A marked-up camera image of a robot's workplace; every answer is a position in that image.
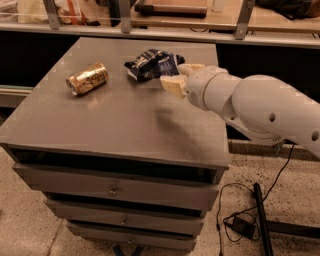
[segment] black cable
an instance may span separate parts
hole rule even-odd
[[[219,241],[220,241],[220,253],[219,253],[219,255],[223,255],[223,253],[222,253],[221,226],[220,226],[220,223],[219,223],[219,215],[220,215],[220,211],[221,211],[221,197],[222,197],[222,192],[223,192],[223,190],[224,190],[226,187],[229,187],[229,186],[245,187],[245,188],[247,188],[251,193],[254,193],[251,188],[249,188],[248,186],[246,186],[246,185],[244,185],[244,184],[241,184],[241,183],[230,183],[230,184],[224,185],[224,186],[221,188],[220,195],[219,195],[218,212],[217,212],[217,215],[216,215],[216,227],[217,227],[217,230],[218,230],[218,233],[219,233]]]
[[[280,169],[277,177],[275,178],[273,184],[272,184],[271,187],[269,188],[266,196],[262,199],[261,204],[268,198],[270,192],[272,191],[272,189],[273,189],[274,186],[276,185],[276,183],[277,183],[277,181],[278,181],[278,179],[279,179],[282,171],[286,168],[286,166],[287,166],[288,163],[290,162],[290,159],[291,159],[291,155],[292,155],[292,151],[293,151],[293,149],[294,149],[294,146],[295,146],[295,144],[292,145],[286,163],[285,163],[285,164],[283,165],[283,167]],[[219,239],[220,239],[220,253],[219,253],[219,256],[222,256],[222,255],[223,255],[223,253],[222,253],[221,227],[220,227],[220,223],[219,223],[219,215],[220,215],[220,212],[221,212],[221,197],[222,197],[222,192],[223,192],[223,190],[224,190],[226,187],[228,187],[228,186],[234,186],[234,185],[245,187],[245,188],[247,188],[247,189],[252,193],[252,195],[254,194],[254,191],[253,191],[252,189],[250,189],[248,186],[246,186],[246,185],[244,185],[244,184],[241,184],[241,183],[230,183],[230,184],[224,185],[224,186],[222,187],[222,189],[221,189],[221,191],[220,191],[220,195],[219,195],[218,212],[217,212],[217,215],[216,215],[216,223],[217,223],[216,226],[217,226],[217,230],[218,230],[218,232],[219,232]],[[226,218],[223,219],[223,223],[224,223],[225,230],[226,230],[226,235],[227,235],[227,237],[228,237],[228,239],[229,239],[230,241],[232,241],[232,242],[238,242],[238,241],[240,241],[240,239],[242,238],[242,236],[240,236],[239,239],[237,239],[237,240],[232,240],[232,239],[230,238],[228,232],[227,232],[227,229],[226,229],[227,224],[230,224],[230,223],[228,223],[228,220],[229,220],[230,218],[233,218],[233,217],[238,216],[238,215],[240,215],[240,214],[249,214],[250,216],[253,217],[253,219],[254,219],[253,224],[254,224],[254,223],[257,224],[258,234],[259,234],[259,235],[258,235],[258,238],[255,239],[255,240],[257,241],[257,240],[260,238],[260,229],[259,229],[258,223],[257,223],[257,221],[256,221],[257,215],[256,215],[256,217],[254,217],[254,216],[251,215],[250,213],[247,213],[248,211],[251,211],[251,210],[257,208],[257,206],[258,206],[258,205],[255,205],[255,206],[253,206],[253,207],[247,208],[247,209],[242,210],[242,211],[240,211],[240,212],[235,212],[235,213],[231,214],[230,216],[228,216],[228,217],[226,217]]]

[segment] power cord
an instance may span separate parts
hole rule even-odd
[[[265,195],[265,197],[262,199],[261,204],[268,198],[270,192],[272,191],[272,189],[274,188],[274,186],[275,186],[276,183],[278,182],[278,179],[279,179],[281,173],[283,172],[283,170],[284,170],[284,169],[287,167],[287,165],[289,164],[290,159],[291,159],[291,155],[292,155],[292,151],[293,151],[293,149],[294,149],[294,146],[295,146],[295,144],[292,145],[286,163],[283,165],[283,167],[282,167],[282,168],[280,169],[280,171],[278,172],[278,175],[276,176],[273,184],[272,184],[271,187],[269,188],[269,190],[268,190],[267,194]],[[220,215],[221,207],[222,207],[222,206],[221,206],[221,198],[222,198],[222,192],[223,192],[223,190],[224,190],[226,187],[229,187],[229,186],[244,187],[244,188],[246,188],[247,190],[249,190],[249,192],[251,192],[251,195],[254,194],[254,191],[253,191],[252,189],[250,189],[248,186],[246,186],[246,185],[244,185],[244,184],[241,184],[241,183],[230,183],[230,184],[224,185],[224,186],[222,187],[222,189],[221,189],[221,191],[220,191],[220,195],[219,195],[218,212],[217,212],[217,215],[216,215],[216,227],[217,227],[217,230],[218,230],[218,233],[219,233],[219,242],[220,242],[220,252],[219,252],[219,256],[223,256],[221,226],[220,226],[220,221],[219,221],[219,215]],[[238,216],[238,215],[240,215],[240,214],[247,214],[247,215],[249,215],[249,216],[251,216],[251,217],[253,218],[253,223],[252,223],[252,224],[256,224],[256,225],[257,225],[257,228],[258,228],[258,238],[255,238],[255,239],[252,239],[252,240],[254,240],[254,241],[259,240],[259,238],[260,238],[260,229],[259,229],[258,223],[257,223],[257,221],[256,221],[256,219],[257,219],[257,214],[256,214],[256,216],[254,217],[252,214],[248,213],[248,211],[251,211],[251,210],[257,208],[257,206],[258,206],[258,205],[255,205],[255,206],[249,207],[249,208],[247,208],[247,209],[245,209],[245,210],[242,210],[242,211],[240,211],[240,212],[235,212],[235,213],[231,214],[230,216],[228,216],[228,217],[226,217],[226,218],[223,219],[223,223],[224,223],[226,235],[227,235],[228,239],[229,239],[231,242],[238,242],[238,241],[240,241],[240,240],[242,239],[242,237],[243,237],[243,236],[240,236],[238,239],[233,240],[233,239],[231,239],[231,237],[229,236],[228,231],[227,231],[227,226],[230,227],[230,225],[231,225],[228,221],[229,221],[231,218],[234,218],[234,217],[236,217],[236,216]]]

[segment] drawer handle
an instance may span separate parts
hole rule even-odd
[[[128,244],[132,244],[133,243],[133,237],[130,237],[128,240]]]
[[[109,190],[110,196],[116,196],[118,194],[117,187],[113,186],[111,190]]]
[[[127,220],[128,220],[127,217],[123,217],[121,225],[128,225]]]

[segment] metal stand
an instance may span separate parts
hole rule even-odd
[[[255,3],[256,0],[243,0],[237,22],[237,28],[234,34],[235,39],[243,40],[246,37],[248,24]]]
[[[320,239],[320,228],[268,221],[264,211],[263,198],[261,195],[260,185],[258,183],[254,184],[254,196],[257,203],[261,237],[262,237],[264,252],[266,256],[273,256],[272,244],[271,244],[269,232],[276,232],[276,233],[282,233],[287,235]]]

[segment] drawer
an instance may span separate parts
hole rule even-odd
[[[188,234],[193,237],[199,235],[203,227],[202,218],[178,214],[55,200],[47,200],[46,204],[56,216],[67,220]]]
[[[15,164],[14,170],[34,190],[211,210],[218,186],[190,181],[102,171]]]
[[[83,238],[108,240],[141,246],[192,251],[196,244],[196,240],[188,236],[143,232],[92,224],[68,223],[67,227],[74,235]]]

